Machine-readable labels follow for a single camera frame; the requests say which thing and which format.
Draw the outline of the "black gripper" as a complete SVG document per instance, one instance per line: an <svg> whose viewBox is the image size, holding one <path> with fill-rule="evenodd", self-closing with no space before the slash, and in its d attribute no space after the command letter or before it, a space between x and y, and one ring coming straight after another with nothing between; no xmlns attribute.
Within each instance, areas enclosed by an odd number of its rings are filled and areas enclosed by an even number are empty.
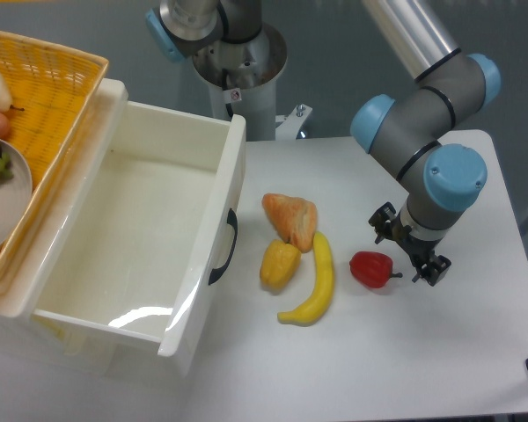
<svg viewBox="0 0 528 422"><path fill-rule="evenodd" d="M443 230L417 228L396 222L397 213L391 202L378 208L368 220L376 234L375 243L394 241L409 256L415 269L412 282L425 280L434 287L448 272L451 261L437 256L435 248L444 238Z"/></svg>

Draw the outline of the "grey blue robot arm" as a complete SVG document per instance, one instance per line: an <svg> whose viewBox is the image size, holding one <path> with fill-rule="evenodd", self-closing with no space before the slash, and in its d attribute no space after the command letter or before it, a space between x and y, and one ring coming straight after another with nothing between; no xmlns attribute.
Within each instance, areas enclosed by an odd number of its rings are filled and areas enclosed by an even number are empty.
<svg viewBox="0 0 528 422"><path fill-rule="evenodd" d="M378 240L395 242L409 256L419 279L435 285L451 265L436 246L487 180L478 153L440 140L497 96L500 71L484 55L464 54L423 1L364 6L417 84L402 101L370 99L352 119L351 135L408 194L402 208L384 204L369 223ZM275 83L287 47L262 20L260 2L163 1L145 20L170 61L192 61L216 118L244 117L251 141L279 138Z"/></svg>

